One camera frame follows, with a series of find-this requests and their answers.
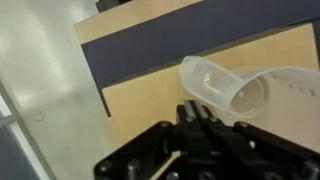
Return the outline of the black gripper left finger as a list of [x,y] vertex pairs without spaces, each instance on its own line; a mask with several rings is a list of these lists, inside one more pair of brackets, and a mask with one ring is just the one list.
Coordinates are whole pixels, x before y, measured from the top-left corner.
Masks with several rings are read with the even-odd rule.
[[182,133],[191,132],[194,129],[195,112],[191,100],[185,100],[182,105],[177,106],[176,121]]

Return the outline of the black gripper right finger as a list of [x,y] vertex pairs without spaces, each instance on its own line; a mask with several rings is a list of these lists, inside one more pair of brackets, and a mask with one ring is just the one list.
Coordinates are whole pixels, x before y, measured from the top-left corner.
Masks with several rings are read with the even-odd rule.
[[219,125],[219,119],[199,101],[194,101],[196,120],[201,131],[206,134],[215,134]]

